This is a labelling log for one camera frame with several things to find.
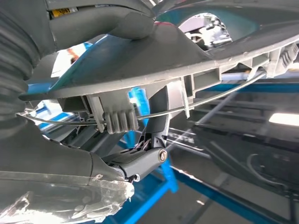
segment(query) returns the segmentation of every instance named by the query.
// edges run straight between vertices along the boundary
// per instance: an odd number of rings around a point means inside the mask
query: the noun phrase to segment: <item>fluorescent light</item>
[[[197,200],[196,202],[199,203],[199,204],[201,204],[201,205],[205,205],[204,202],[202,202],[202,201],[200,201],[200,200]]]
[[[282,125],[293,125],[299,126],[299,114],[296,113],[275,113],[272,115],[270,122],[282,124]]]

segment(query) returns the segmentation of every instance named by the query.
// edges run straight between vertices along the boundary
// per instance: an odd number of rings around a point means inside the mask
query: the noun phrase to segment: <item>garage floor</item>
[[[220,186],[270,211],[288,218],[288,200],[260,187],[229,176],[213,162],[174,148],[172,163],[199,179]],[[214,203],[183,183],[172,194],[168,192],[138,221],[139,224],[248,224],[225,207]]]

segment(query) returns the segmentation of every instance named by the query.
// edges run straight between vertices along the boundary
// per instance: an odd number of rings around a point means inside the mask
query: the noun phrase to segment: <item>metal rod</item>
[[[238,94],[238,93],[237,92],[233,92],[233,93],[231,93],[231,94],[227,96],[227,98],[222,100],[218,105],[215,106],[212,110],[211,110],[208,113],[205,114],[205,116],[202,117],[197,123],[204,124],[204,123],[207,122],[208,120],[210,120],[210,118],[211,118],[212,116],[214,116],[214,114],[216,114],[217,112],[220,110],[222,107],[226,105],[227,102],[229,102],[229,101],[232,100],[233,98],[234,98],[236,94]]]
[[[260,74],[259,74],[259,75],[257,75],[257,76],[256,76],[256,77],[254,77],[253,79],[251,79],[251,80],[247,81],[247,82],[244,82],[242,84],[238,85],[238,86],[234,87],[233,89],[230,89],[230,90],[227,90],[227,91],[225,91],[225,92],[222,92],[222,93],[217,94],[216,96],[212,96],[212,97],[209,97],[209,98],[204,99],[204,100],[202,100],[202,101],[198,101],[198,102],[195,102],[195,103],[193,103],[193,104],[190,104],[189,108],[190,110],[192,110],[192,109],[194,109],[196,106],[206,104],[206,103],[208,103],[208,102],[211,102],[211,101],[213,101],[213,100],[216,100],[216,99],[219,99],[219,98],[222,98],[222,97],[226,97],[226,96],[230,95],[231,93],[233,93],[233,92],[242,89],[244,87],[246,87],[248,85],[250,85],[251,83],[254,83],[254,82],[255,82],[255,81],[257,81],[258,79],[260,79],[260,78],[265,76],[266,74],[267,74],[267,72],[263,71]],[[163,112],[151,113],[151,114],[149,114],[149,115],[143,115],[143,116],[137,116],[137,119],[138,120],[142,120],[142,119],[146,119],[146,118],[154,118],[154,117],[163,116],[163,115],[167,115],[167,114],[169,114],[169,113],[175,113],[175,112],[180,112],[180,111],[183,111],[183,110],[185,110],[185,107],[181,106],[181,107],[174,108],[174,109],[163,111]]]

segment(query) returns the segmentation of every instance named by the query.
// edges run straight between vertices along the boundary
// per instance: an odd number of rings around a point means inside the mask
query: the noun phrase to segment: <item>blue metal beam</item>
[[[224,92],[238,85],[239,84],[218,84],[204,91]],[[299,83],[253,83],[239,92],[297,93],[299,92]]]
[[[291,223],[289,220],[270,212],[265,208],[251,203],[237,196],[230,195],[228,192],[213,187],[193,175],[186,174],[176,168],[173,169],[177,180],[184,183],[190,188],[209,197],[217,203],[223,205],[243,218],[258,224],[279,224]]]

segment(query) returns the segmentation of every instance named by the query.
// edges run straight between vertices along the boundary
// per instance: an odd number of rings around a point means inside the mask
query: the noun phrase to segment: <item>gray plastic cover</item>
[[[174,26],[156,22],[152,34],[136,41],[108,35],[86,51],[46,93],[22,99],[95,94],[214,70],[219,73],[220,82],[223,72],[238,63],[253,67],[260,57],[264,57],[260,66],[267,71],[268,77],[279,75],[275,68],[280,51],[299,40],[299,4],[294,0],[257,2],[164,0],[157,7],[171,5],[157,12],[158,20]],[[233,41],[203,52],[177,27],[204,12],[222,20]]]
[[[125,181],[0,171],[0,224],[102,222],[134,194]]]

